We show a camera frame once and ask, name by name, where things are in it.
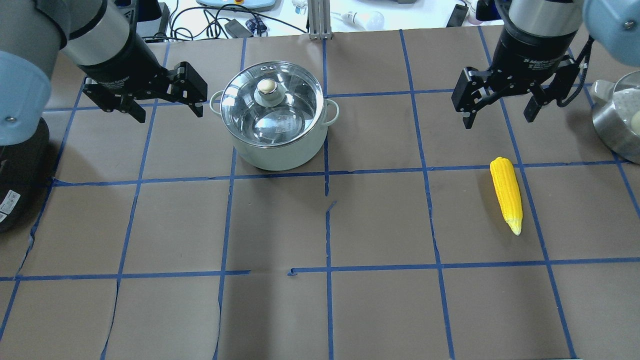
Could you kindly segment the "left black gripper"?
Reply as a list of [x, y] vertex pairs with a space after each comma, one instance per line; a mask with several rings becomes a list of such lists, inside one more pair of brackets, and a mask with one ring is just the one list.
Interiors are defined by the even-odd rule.
[[128, 114], [144, 124], [146, 110], [132, 97], [148, 100], [152, 95], [167, 93], [167, 101], [186, 105], [196, 117], [203, 117], [203, 104], [208, 98], [208, 84], [203, 77], [187, 61], [169, 71], [162, 67], [136, 32], [130, 32], [114, 57], [99, 64], [82, 64], [80, 69], [95, 82], [83, 87], [83, 93], [105, 112]]

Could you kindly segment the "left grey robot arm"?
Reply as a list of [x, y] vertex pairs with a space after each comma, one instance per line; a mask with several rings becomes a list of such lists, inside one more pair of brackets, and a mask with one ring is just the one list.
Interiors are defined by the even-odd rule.
[[146, 121], [141, 100], [186, 105], [203, 116], [208, 85], [182, 61], [167, 69], [138, 34], [162, 16], [156, 0], [3, 0], [0, 3], [0, 141], [13, 146], [36, 132], [51, 96], [59, 53], [86, 75], [82, 93], [104, 112]]

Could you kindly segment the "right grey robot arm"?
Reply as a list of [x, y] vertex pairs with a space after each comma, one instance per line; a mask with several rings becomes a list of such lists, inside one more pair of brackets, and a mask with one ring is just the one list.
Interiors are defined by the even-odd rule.
[[542, 107], [569, 105], [583, 84], [594, 43], [619, 63], [639, 66], [637, 0], [494, 0], [503, 20], [489, 68], [462, 69], [451, 96], [471, 129], [477, 113], [505, 97], [530, 94], [523, 112], [533, 122]]

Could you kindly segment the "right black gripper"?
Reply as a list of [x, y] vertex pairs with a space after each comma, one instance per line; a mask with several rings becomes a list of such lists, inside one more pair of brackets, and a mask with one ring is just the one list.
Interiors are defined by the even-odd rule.
[[[503, 28], [493, 61], [487, 70], [462, 69], [451, 101], [462, 114], [467, 130], [473, 127], [478, 112], [494, 104], [500, 91], [506, 96], [524, 95], [530, 91], [523, 115], [532, 123], [542, 107], [558, 98], [566, 98], [578, 76], [578, 66], [567, 49], [576, 36], [573, 31], [561, 36], [535, 36], [516, 27]], [[552, 79], [546, 88], [541, 84]]]

